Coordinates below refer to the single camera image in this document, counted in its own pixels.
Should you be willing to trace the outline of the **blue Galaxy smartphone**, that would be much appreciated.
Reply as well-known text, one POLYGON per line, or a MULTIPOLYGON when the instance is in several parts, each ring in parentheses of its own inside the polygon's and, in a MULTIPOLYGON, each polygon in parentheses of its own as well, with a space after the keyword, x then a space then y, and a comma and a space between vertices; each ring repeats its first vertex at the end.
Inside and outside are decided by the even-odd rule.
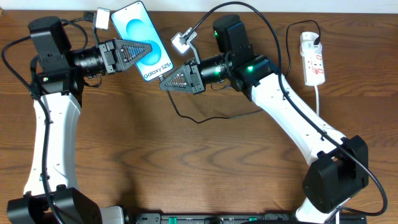
POLYGON ((111 14, 120 38, 150 44, 152 51, 136 63, 142 78, 149 82, 174 68, 142 1, 136 1, 111 14))

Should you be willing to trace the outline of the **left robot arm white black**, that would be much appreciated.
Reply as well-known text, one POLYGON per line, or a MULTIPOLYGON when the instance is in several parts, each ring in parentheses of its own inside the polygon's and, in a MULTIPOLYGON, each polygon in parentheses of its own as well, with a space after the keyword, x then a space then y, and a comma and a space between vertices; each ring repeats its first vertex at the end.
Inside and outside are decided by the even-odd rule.
POLYGON ((47 16, 28 26, 37 51, 26 83, 36 115, 34 158, 24 194, 9 201, 7 216, 12 223, 128 223, 126 209, 100 208, 79 191, 76 127, 86 78, 124 72, 152 46, 111 39, 72 49, 66 25, 66 19, 47 16))

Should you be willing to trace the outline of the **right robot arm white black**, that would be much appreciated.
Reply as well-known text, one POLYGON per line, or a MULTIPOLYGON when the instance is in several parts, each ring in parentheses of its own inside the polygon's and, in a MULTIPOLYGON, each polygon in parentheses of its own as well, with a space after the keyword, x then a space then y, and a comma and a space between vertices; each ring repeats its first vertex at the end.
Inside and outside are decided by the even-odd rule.
POLYGON ((327 124, 291 89, 274 63, 256 55, 238 15, 217 19, 213 31, 220 54, 187 60, 160 82, 160 88, 198 94, 207 84, 229 80, 277 122, 309 166, 302 184, 306 197, 296 219, 327 222, 369 183, 366 143, 327 124))

